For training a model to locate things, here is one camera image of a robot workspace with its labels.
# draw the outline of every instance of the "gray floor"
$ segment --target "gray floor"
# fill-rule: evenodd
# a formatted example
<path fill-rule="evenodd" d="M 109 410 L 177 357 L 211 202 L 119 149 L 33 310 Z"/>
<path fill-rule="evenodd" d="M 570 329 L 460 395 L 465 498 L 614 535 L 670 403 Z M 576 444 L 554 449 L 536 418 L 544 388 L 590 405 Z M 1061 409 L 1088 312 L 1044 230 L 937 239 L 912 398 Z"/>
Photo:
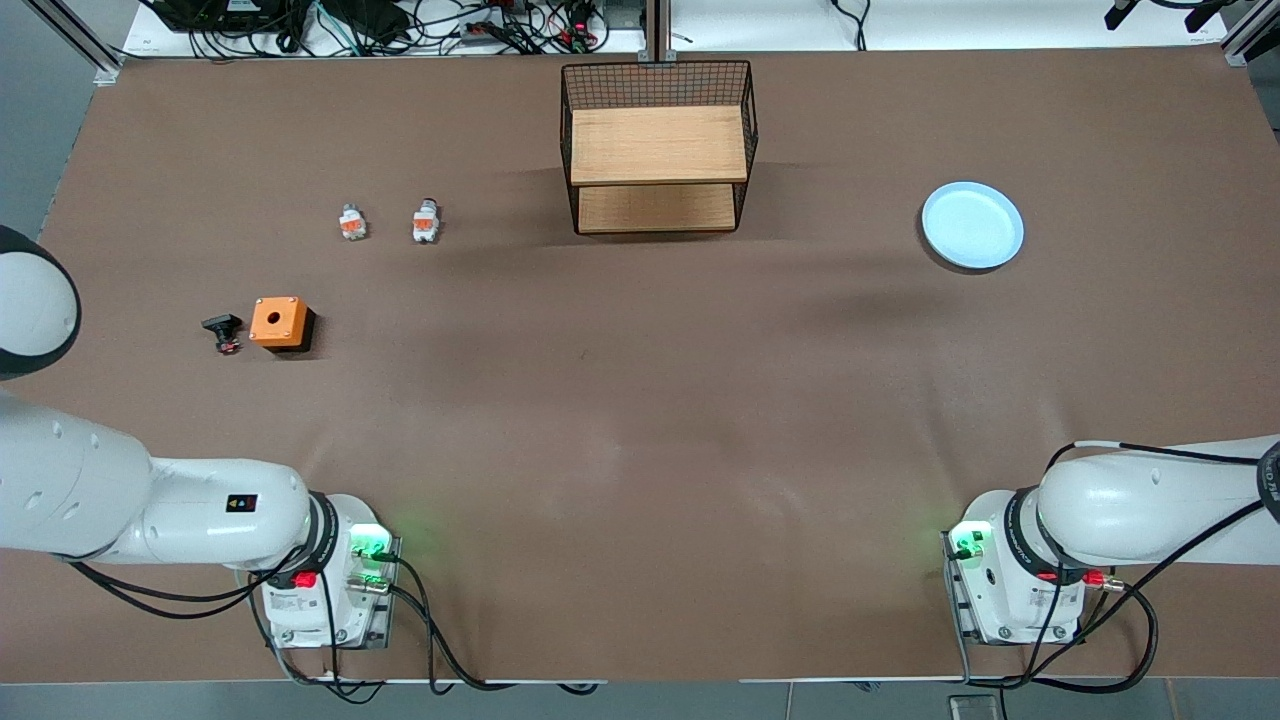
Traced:
<path fill-rule="evenodd" d="M 1249 74 L 1271 127 L 1280 128 L 1280 53 L 1256 61 Z M 88 106 L 92 72 L 24 5 L 0 0 L 0 137 L 5 138 L 0 142 L 0 223 L 36 237 Z M 276 682 L 0 685 L 0 719 L 942 720 L 948 717 L 948 697 L 956 694 L 982 693 L 940 683 L 886 684 L 874 693 L 845 684 L 797 684 L 788 715 L 785 684 L 626 683 L 607 685 L 588 698 L 554 688 L 493 694 L 458 689 L 434 698 L 421 687 L 390 687 L 365 707 L 347 707 L 323 691 Z M 1106 697 L 1032 687 L 1007 697 L 1010 720 L 1252 720 L 1280 716 L 1277 708 L 1280 680 L 1178 680 L 1171 685 L 1148 680 Z"/>

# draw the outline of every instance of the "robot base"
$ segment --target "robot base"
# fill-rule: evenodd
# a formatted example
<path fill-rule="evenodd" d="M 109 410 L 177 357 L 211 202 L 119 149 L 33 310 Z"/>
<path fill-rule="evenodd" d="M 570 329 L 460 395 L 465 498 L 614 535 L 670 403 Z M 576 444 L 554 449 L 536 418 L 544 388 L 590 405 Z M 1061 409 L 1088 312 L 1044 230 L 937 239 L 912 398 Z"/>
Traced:
<path fill-rule="evenodd" d="M 1053 601 L 1053 583 L 1028 573 L 1005 537 L 1005 507 L 1012 497 L 1007 489 L 978 496 L 947 533 L 948 553 L 974 553 L 947 561 L 960 629 L 986 644 L 1034 643 Z M 1084 583 L 1064 585 L 1043 642 L 1069 641 L 1083 606 Z"/>
<path fill-rule="evenodd" d="M 271 637 L 280 648 L 315 648 L 337 644 L 347 648 L 385 647 L 389 602 L 385 592 L 369 592 L 348 585 L 351 580 L 394 580 L 396 565 L 374 562 L 356 555 L 357 550 L 379 544 L 379 551 L 396 552 L 390 533 L 378 524 L 374 511 L 349 495 L 326 496 L 338 515 L 333 553 L 311 587 L 265 589 L 266 616 Z M 333 618 L 330 629 L 329 619 Z M 375 626 L 375 616 L 380 619 Z"/>

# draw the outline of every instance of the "orange box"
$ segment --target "orange box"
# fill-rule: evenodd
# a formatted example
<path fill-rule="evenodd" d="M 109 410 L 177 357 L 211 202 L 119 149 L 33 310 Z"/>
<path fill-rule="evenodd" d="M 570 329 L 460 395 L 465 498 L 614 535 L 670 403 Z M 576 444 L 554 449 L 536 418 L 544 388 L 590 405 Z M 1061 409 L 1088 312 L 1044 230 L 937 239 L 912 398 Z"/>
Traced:
<path fill-rule="evenodd" d="M 271 352 L 305 352 L 314 328 L 315 313 L 301 297 L 259 297 L 248 338 Z"/>

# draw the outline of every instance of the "wooden shelf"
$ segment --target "wooden shelf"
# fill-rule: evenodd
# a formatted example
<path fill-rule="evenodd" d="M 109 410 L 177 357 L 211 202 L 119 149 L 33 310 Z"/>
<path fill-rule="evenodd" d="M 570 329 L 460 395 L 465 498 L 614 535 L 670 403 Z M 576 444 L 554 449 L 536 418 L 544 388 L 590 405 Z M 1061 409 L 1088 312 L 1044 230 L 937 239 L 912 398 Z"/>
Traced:
<path fill-rule="evenodd" d="M 584 187 L 577 202 L 579 232 L 588 234 L 732 231 L 735 225 L 732 184 Z"/>
<path fill-rule="evenodd" d="M 746 182 L 736 105 L 575 110 L 572 131 L 579 187 Z"/>

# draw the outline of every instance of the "wire basket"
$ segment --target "wire basket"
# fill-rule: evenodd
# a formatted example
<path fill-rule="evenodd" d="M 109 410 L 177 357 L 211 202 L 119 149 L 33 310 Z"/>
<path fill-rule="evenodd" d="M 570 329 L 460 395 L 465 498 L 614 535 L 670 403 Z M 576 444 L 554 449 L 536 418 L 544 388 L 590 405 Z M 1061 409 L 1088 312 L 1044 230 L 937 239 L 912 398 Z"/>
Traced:
<path fill-rule="evenodd" d="M 673 108 L 732 105 L 742 118 L 742 147 L 746 179 L 733 186 L 733 228 L 742 219 L 742 204 L 750 182 L 759 133 L 755 124 L 755 92 L 751 64 L 746 60 L 692 60 L 680 63 L 591 63 L 570 64 L 561 70 L 561 159 L 568 187 L 573 231 L 579 223 L 580 190 L 571 178 L 573 158 L 573 113 L 608 108 Z"/>

